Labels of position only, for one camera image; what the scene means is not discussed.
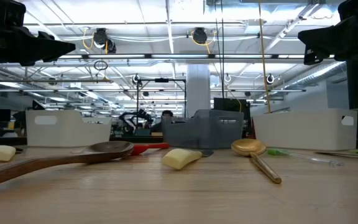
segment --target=ceiling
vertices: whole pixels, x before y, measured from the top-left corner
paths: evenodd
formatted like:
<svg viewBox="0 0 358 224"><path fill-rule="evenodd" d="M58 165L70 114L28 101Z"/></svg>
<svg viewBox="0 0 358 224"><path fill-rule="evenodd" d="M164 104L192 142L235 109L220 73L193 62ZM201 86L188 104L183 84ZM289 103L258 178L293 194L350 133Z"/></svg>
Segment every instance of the ceiling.
<svg viewBox="0 0 358 224"><path fill-rule="evenodd" d="M204 27L207 35L209 51L211 54L261 54L261 38L259 27L259 9L257 1L241 4L238 1L223 1L223 13L220 2L217 11L214 5L207 0L23 0L20 1L27 7L24 23L33 34L38 30L54 35L55 39L69 41L76 44L73 55L104 54L101 49L91 45L91 34L96 28L108 29L108 36L115 42L117 54L208 54L206 46L196 45L192 39L187 38L195 27ZM317 29L335 25L339 22L336 11L341 1L327 1L328 5L307 5L307 0L281 0L269 1L263 4L262 19L265 54L267 55L303 55L305 46L297 39L300 31ZM310 7L303 20L296 18L305 7ZM18 65L0 64L0 79L8 80L25 79L31 75L34 80L47 80L57 78L62 80L76 80L72 83L34 83L33 89L70 89L75 88L92 90L123 90L131 89L132 78L138 75L141 78L177 78L185 79L187 65L200 63L193 59L187 60L130 60L128 66L126 59L106 59L109 67L105 71L97 71L93 65L95 60L65 60L60 59L56 63L39 62L34 67L20 67ZM201 63L209 64L212 76L218 76L220 70L219 60L203 60ZM303 59L294 60L267 60L266 73L276 78L276 85L297 78L299 74L311 69L303 65ZM261 89L264 85L264 70L261 58L256 60L225 60L224 74L230 76L226 85L232 89ZM108 78L114 83L82 83L78 80ZM0 84L0 89L12 88ZM140 96L144 99L183 99L184 93L180 91L178 84L150 82L146 89L174 89L178 91L166 93L152 93ZM38 92L41 97L32 95L34 98L44 100L43 96L52 96L52 93ZM135 93L97 92L100 98L111 103L120 103L127 108L133 106ZM219 96L219 92L212 92L212 97ZM236 97L244 97L244 92L234 92ZM254 93L252 98L257 98L260 93ZM88 96L78 97L77 93L67 92L59 94L59 98L80 103L99 103ZM56 103L56 100L46 99L47 102ZM179 106L177 114L183 110Z"/></svg>

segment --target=sponge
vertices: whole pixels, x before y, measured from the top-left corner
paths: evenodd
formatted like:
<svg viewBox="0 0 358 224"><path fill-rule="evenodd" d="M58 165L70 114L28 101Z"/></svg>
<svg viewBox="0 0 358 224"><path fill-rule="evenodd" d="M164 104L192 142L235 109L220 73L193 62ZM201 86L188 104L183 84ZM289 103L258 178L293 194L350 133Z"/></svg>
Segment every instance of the sponge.
<svg viewBox="0 0 358 224"><path fill-rule="evenodd" d="M8 162L15 155L16 149L12 146L0 146L0 161Z"/></svg>
<svg viewBox="0 0 358 224"><path fill-rule="evenodd" d="M202 156L203 153L198 151L173 149L162 158L162 164L180 170Z"/></svg>

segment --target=wooden spoon bowl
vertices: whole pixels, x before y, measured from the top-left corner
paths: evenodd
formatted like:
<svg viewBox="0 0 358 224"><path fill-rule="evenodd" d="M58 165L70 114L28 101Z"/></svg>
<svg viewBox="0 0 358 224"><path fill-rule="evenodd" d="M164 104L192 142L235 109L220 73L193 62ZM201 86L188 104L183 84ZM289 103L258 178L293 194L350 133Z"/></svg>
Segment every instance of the wooden spoon bowl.
<svg viewBox="0 0 358 224"><path fill-rule="evenodd" d="M8 163L0 166L0 183L47 167L73 163L95 164L129 156L133 143L124 141L102 142L87 147L81 154L50 156Z"/></svg>

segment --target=wooden table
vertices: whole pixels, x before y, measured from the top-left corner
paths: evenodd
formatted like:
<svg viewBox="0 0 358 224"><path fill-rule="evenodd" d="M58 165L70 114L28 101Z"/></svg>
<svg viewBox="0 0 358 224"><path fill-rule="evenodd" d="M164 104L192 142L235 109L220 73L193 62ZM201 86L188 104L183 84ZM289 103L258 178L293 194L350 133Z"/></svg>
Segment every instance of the wooden table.
<svg viewBox="0 0 358 224"><path fill-rule="evenodd" d="M265 154L283 179L276 185L230 150L181 171L162 165L166 152L52 167L0 184L0 223L358 223L357 159L330 157L345 163L331 168ZM66 153L28 149L15 159Z"/></svg>

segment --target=white plastic bin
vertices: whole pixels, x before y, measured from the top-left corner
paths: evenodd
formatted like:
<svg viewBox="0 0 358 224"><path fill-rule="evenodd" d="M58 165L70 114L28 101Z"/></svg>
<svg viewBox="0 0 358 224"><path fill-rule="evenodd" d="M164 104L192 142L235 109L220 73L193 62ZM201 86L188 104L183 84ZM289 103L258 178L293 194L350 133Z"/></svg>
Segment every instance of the white plastic bin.
<svg viewBox="0 0 358 224"><path fill-rule="evenodd" d="M78 111L26 111L27 145L80 147L109 141L111 118L82 118Z"/></svg>
<svg viewBox="0 0 358 224"><path fill-rule="evenodd" d="M256 138L267 147L337 151L356 148L357 112L340 109L254 116Z"/></svg>

